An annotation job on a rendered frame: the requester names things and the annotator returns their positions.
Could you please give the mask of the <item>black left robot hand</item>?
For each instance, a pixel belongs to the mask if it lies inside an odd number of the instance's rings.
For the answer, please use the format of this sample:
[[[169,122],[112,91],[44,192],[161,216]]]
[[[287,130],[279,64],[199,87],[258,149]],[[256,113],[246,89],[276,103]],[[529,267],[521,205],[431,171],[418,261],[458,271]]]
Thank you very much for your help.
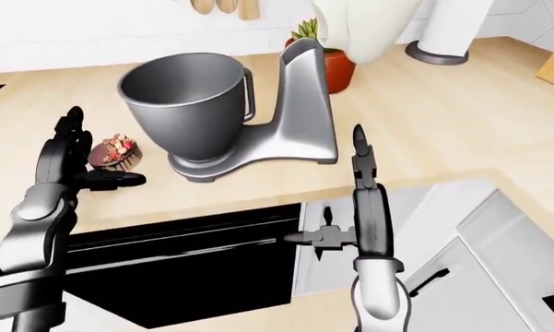
[[[88,170],[92,134],[83,129],[83,120],[83,110],[77,106],[59,118],[53,138],[41,149],[34,186],[61,187],[75,196],[80,190],[111,191],[145,184],[147,178],[140,173]]]

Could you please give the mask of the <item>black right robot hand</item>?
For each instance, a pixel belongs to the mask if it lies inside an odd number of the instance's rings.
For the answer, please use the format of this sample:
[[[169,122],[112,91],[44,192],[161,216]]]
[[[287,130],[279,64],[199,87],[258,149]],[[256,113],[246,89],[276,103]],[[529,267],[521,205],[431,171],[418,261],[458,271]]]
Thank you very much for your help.
[[[359,124],[353,129],[353,146],[354,226],[341,231],[336,225],[325,225],[317,231],[288,234],[282,240],[324,251],[340,251],[346,245],[354,245],[360,257],[394,259],[394,232],[388,196],[384,185],[376,181],[375,154]]]

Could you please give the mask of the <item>small chocolate cake with toppings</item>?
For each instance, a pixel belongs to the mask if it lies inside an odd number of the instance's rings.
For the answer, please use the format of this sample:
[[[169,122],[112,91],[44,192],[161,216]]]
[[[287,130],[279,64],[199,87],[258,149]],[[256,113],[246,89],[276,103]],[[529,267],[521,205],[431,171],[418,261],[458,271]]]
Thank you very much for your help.
[[[131,137],[115,134],[90,151],[88,163],[95,170],[129,172],[142,157],[141,149]]]

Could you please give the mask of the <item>silver stand mixer base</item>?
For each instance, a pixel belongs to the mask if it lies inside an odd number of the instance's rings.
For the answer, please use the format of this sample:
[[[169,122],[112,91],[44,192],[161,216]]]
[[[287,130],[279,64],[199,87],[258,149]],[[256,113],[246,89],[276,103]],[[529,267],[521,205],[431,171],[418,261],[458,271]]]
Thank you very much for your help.
[[[204,162],[170,154],[168,160],[177,173],[196,183],[214,182],[261,160],[337,163],[323,46],[315,39],[301,38],[281,52],[272,120],[267,124],[246,125],[227,154]]]

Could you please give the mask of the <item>grey metal mixer bowl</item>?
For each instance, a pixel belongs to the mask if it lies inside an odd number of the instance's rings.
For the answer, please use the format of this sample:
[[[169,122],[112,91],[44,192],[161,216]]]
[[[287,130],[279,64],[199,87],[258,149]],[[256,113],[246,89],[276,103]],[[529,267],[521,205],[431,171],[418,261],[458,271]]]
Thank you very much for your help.
[[[128,71],[118,92],[157,146],[194,162],[227,154],[255,116],[252,72],[225,54],[151,60]]]

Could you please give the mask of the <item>red plant pot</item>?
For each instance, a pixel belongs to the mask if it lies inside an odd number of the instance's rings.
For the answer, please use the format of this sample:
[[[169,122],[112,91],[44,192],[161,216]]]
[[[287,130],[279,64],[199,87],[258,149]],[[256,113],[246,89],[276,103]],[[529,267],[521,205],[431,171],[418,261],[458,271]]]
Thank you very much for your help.
[[[324,50],[314,41],[295,41],[290,38],[279,55],[278,99],[298,99],[308,95],[328,99],[333,93],[345,90],[356,65],[338,49]]]

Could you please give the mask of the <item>white cabinet drawer front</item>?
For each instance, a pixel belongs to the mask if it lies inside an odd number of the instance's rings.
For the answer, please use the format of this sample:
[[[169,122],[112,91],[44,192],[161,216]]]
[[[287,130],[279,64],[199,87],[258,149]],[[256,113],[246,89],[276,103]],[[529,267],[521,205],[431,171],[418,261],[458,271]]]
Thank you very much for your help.
[[[554,332],[554,241],[504,193],[495,191],[420,267],[408,332]]]

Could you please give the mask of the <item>black oven front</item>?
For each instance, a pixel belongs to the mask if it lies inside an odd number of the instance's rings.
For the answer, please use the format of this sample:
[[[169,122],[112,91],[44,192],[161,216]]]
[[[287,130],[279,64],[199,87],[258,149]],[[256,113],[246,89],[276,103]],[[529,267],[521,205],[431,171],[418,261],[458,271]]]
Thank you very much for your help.
[[[291,301],[296,259],[283,237],[300,204],[74,234],[62,223],[41,247],[50,270],[0,271],[0,319],[13,332],[48,332],[75,295],[143,328],[189,323]]]

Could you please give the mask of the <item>grey paper towel holder base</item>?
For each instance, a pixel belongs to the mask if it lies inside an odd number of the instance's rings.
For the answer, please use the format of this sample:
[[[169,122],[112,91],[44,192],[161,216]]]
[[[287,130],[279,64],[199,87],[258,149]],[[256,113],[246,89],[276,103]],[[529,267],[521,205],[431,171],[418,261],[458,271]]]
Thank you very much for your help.
[[[409,57],[430,65],[461,65],[469,60],[469,52],[466,52],[463,56],[424,52],[419,49],[418,41],[409,43],[405,52]]]

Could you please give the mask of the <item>green succulent plant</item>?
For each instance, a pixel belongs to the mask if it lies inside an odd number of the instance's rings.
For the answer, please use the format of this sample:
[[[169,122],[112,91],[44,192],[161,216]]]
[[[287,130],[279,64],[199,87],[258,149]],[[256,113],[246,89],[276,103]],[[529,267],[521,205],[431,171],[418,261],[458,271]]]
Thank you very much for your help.
[[[300,38],[317,39],[318,23],[317,18],[303,20],[295,31],[291,32],[291,38],[296,41]]]

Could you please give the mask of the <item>white paper towel roll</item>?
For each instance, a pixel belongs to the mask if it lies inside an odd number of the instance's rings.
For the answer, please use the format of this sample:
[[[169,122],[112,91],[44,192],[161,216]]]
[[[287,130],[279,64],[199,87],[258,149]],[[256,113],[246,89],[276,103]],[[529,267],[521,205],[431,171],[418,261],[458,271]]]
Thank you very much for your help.
[[[486,14],[485,0],[435,0],[418,48],[431,54],[463,57]]]

